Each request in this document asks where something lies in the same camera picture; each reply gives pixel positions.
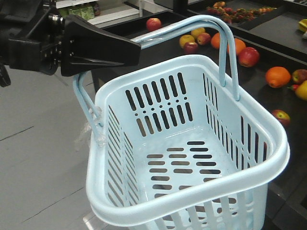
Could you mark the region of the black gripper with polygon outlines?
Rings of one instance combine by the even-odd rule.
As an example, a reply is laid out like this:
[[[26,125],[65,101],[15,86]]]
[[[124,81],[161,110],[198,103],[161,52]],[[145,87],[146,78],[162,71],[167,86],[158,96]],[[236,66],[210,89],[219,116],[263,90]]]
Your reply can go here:
[[[53,75],[61,61],[61,74],[69,77],[103,67],[137,65],[140,53],[140,44],[98,28],[77,15],[69,15],[64,21],[54,0],[0,2],[2,87],[11,84],[6,66]]]

